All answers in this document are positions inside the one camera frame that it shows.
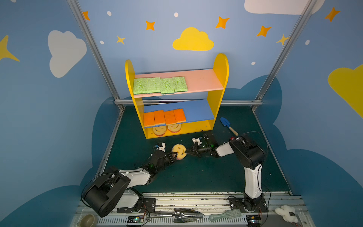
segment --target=yellow shelf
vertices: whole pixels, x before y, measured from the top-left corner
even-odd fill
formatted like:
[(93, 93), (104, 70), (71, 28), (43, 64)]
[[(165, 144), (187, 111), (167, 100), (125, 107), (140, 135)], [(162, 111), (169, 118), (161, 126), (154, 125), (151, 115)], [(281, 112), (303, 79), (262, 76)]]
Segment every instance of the yellow shelf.
[[(134, 93), (133, 93), (134, 79), (140, 75), (137, 75), (137, 76), (135, 75), (134, 67), (130, 60), (126, 60), (126, 62), (125, 62), (125, 72), (126, 72), (127, 86), (129, 88), (131, 98), (134, 102), (135, 109), (138, 114), (138, 117), (139, 117), (139, 120), (140, 120), (141, 126), (143, 128), (146, 139), (159, 138), (160, 136), (154, 135), (152, 128), (143, 127), (143, 125), (144, 125), (144, 104), (142, 101), (143, 95), (134, 96)], [(169, 130), (167, 130), (162, 137), (171, 136), (171, 135), (180, 135), (180, 134), (186, 134), (186, 133), (194, 133), (194, 132), (198, 132), (201, 130), (208, 131), (208, 130), (213, 129), (214, 123), (216, 121), (216, 117), (218, 114), (218, 110), (219, 110), (219, 107), (222, 102), (223, 94), (224, 94), (224, 91), (227, 86), (228, 76), (229, 76), (229, 64), (228, 64), (228, 59), (225, 54), (221, 53), (221, 54), (217, 55), (217, 57), (214, 61), (212, 74), (215, 75), (215, 78), (217, 78), (219, 80), (220, 84), (223, 86), (223, 88), (216, 86), (214, 89), (217, 89), (217, 90), (209, 90), (209, 92), (208, 92), (207, 102), (213, 113), (214, 119), (207, 120), (207, 121), (184, 123), (184, 124), (182, 124), (181, 130), (179, 132), (172, 133)]]

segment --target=orange star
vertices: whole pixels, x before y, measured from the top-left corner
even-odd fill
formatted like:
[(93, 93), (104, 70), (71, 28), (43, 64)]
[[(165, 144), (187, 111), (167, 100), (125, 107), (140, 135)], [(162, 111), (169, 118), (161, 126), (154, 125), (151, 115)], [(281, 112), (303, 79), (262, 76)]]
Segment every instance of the orange star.
[(267, 32), (270, 30), (270, 28), (265, 28), (264, 26), (261, 26), (261, 31), (257, 34), (257, 36), (265, 36), (267, 35)]
[(335, 17), (338, 13), (340, 13), (340, 11), (335, 10), (335, 8), (333, 7), (333, 9), (330, 11), (330, 14), (328, 14), (328, 16), (326, 16), (326, 17), (325, 17), (325, 19), (329, 19), (329, 20), (330, 20), (330, 22), (332, 22), (332, 21), (333, 21), (333, 19), (334, 19), (334, 17)]
[(86, 11), (86, 12), (82, 12), (83, 13), (83, 15), (85, 16), (85, 19), (86, 20), (90, 20), (90, 18), (88, 17), (88, 11)]
[(226, 29), (226, 23), (229, 20), (229, 18), (223, 19), (222, 17), (219, 17), (219, 21), (218, 24), (216, 26), (216, 28), (224, 28)]
[(154, 24), (155, 24), (155, 22), (149, 22), (149, 21), (146, 21), (146, 30), (149, 30), (149, 29), (151, 29), (151, 30), (153, 30), (153, 31), (155, 31), (154, 30)]

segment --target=yellow star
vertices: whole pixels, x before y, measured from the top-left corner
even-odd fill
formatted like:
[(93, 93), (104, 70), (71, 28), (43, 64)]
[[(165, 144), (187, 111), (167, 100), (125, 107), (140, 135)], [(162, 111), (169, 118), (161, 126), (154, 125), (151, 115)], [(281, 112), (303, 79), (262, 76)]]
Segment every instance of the yellow star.
[(285, 44), (285, 41), (286, 41), (288, 38), (289, 38), (289, 37), (286, 37), (286, 38), (285, 38), (285, 36), (282, 34), (282, 38), (281, 38), (279, 41), (277, 41), (276, 43), (280, 42), (282, 45), (284, 45), (284, 44)]
[(125, 44), (123, 43), (123, 40), (124, 40), (125, 38), (120, 38), (120, 37), (118, 37), (118, 36), (117, 36), (117, 38), (118, 38), (117, 42), (121, 42), (123, 45), (125, 45)]
[(3, 40), (0, 41), (0, 60), (7, 57), (7, 58), (10, 58), (12, 60), (19, 61), (19, 59), (17, 59), (14, 55), (12, 55), (8, 51), (8, 49), (7, 49), (8, 39), (9, 39), (9, 36), (5, 36), (3, 38)]
[(224, 28), (226, 29), (226, 23), (229, 20), (229, 18), (223, 19), (222, 17), (219, 17), (219, 21), (218, 24), (216, 26), (216, 28)]
[(270, 30), (270, 28), (265, 28), (264, 26), (261, 26), (261, 31), (256, 36), (265, 36), (267, 35), (267, 32)]
[(149, 29), (151, 29), (151, 30), (153, 30), (153, 31), (155, 31), (154, 30), (154, 24), (155, 24), (155, 22), (149, 22), (149, 21), (146, 21), (146, 30), (149, 30)]
[(326, 17), (325, 17), (325, 19), (329, 19), (329, 20), (330, 20), (330, 22), (332, 22), (332, 21), (333, 21), (333, 19), (334, 19), (334, 17), (335, 17), (338, 13), (340, 13), (340, 11), (335, 10), (335, 8), (333, 7), (333, 9), (330, 11), (330, 14), (328, 14), (328, 16), (326, 16)]

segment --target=wooden handle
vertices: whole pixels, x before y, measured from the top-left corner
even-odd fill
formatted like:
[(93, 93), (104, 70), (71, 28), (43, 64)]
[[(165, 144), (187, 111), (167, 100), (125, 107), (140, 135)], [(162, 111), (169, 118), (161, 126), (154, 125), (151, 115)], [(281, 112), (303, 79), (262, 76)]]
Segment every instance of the wooden handle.
[(238, 136), (238, 133), (232, 128), (232, 127), (229, 127), (229, 129), (235, 134)]

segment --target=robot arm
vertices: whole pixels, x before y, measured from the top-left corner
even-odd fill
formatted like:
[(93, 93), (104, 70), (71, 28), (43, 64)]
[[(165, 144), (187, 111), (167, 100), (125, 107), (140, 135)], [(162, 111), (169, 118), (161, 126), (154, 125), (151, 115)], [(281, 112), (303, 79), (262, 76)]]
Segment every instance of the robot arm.
[(127, 171), (108, 168), (82, 193), (82, 199), (100, 217), (105, 217), (113, 209), (121, 207), (138, 211), (142, 206), (143, 196), (130, 188), (151, 183), (158, 172), (176, 161), (175, 156), (175, 153), (165, 153), (165, 143), (158, 143), (150, 161), (141, 168)]
[(264, 200), (261, 189), (261, 170), (267, 151), (261, 149), (249, 136), (244, 134), (217, 147), (216, 152), (221, 157), (236, 154), (245, 170), (244, 208), (246, 211), (256, 210)]

